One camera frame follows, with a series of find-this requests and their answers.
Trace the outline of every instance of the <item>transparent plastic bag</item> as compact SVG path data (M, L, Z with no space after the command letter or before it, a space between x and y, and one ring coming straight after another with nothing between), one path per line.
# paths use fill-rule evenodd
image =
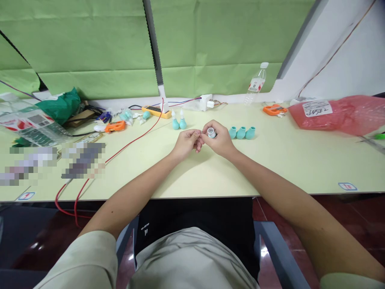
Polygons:
M289 107L301 129L338 130L360 136L385 125L385 99L373 96L347 96L340 100L302 102Z

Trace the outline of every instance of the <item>beige shirt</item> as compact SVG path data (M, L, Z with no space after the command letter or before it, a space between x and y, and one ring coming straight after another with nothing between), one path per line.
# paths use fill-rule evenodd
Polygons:
M111 289L118 272L115 238L95 231L76 239L48 275L41 289ZM199 228L167 235L136 257L138 270L128 288L259 288L238 257ZM323 289L380 289L385 284L366 277L333 273L321 279Z

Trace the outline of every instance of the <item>yellow multimeter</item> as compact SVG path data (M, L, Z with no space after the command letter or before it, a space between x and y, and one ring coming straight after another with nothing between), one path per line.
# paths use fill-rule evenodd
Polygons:
M142 111L148 111L150 114L159 117L160 113L162 112L160 108L156 108L153 106L143 106ZM161 118L170 118L171 117L171 111L163 112L160 116Z

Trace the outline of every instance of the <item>dark red floor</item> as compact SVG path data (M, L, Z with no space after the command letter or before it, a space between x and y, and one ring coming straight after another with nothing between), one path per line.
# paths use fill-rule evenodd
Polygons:
M370 199L346 203L338 195L320 195L314 198L323 205L382 265L385 266L385 194ZM291 226L261 197L253 200L253 218L256 221L275 222L291 253L311 288L319 288L319 282L312 264L299 238ZM30 249L14 264L14 268L48 271L76 238L80 229L73 218L58 212L38 242L44 248ZM132 238L119 267L117 289L126 288L134 273ZM268 251L263 247L259 284L262 289L281 288Z

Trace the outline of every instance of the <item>orange multimeter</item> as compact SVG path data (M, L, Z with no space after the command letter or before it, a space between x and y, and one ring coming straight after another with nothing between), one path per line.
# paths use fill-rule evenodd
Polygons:
M287 113L288 110L279 104L273 104L272 106L265 106L263 108L263 111L266 112L268 115L276 116L280 113Z
M114 131L123 130L126 128L126 122L125 121L119 121L119 122L111 122L105 127L105 132L110 134Z
M155 115L157 117L160 116L160 113L162 112L160 108L156 108L153 106L143 106L142 111L148 111L150 114ZM170 118L171 117L171 111L168 112L162 112L161 118Z

